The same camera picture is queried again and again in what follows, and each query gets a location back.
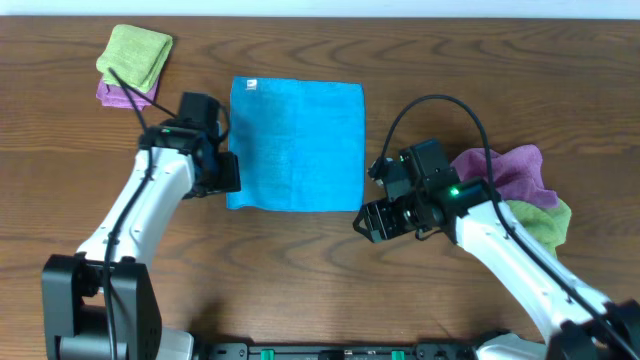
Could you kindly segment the blue microfiber cloth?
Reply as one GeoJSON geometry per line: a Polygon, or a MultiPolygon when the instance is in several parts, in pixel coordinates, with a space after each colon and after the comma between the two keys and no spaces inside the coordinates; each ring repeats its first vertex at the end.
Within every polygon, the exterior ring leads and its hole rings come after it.
{"type": "Polygon", "coordinates": [[[357,83],[233,80],[229,148],[241,189],[227,207],[352,212],[364,199],[365,94],[357,83]]]}

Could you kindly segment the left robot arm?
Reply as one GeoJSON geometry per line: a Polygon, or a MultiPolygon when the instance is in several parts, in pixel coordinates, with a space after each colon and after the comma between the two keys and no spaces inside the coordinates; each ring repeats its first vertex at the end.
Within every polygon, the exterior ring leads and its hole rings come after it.
{"type": "Polygon", "coordinates": [[[193,359],[196,340],[167,329],[150,280],[156,249],[180,202],[240,188],[226,132],[152,126],[109,213],[72,255],[41,273],[50,359],[193,359]]]}

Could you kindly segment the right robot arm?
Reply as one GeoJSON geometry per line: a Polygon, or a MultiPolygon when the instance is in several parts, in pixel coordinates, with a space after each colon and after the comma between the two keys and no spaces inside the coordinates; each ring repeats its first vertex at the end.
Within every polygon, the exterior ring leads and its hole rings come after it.
{"type": "Polygon", "coordinates": [[[373,243],[438,230],[512,294],[544,341],[499,334],[478,359],[636,359],[639,305],[614,303],[551,256],[483,179],[423,178],[407,194],[362,206],[353,227],[373,243]]]}

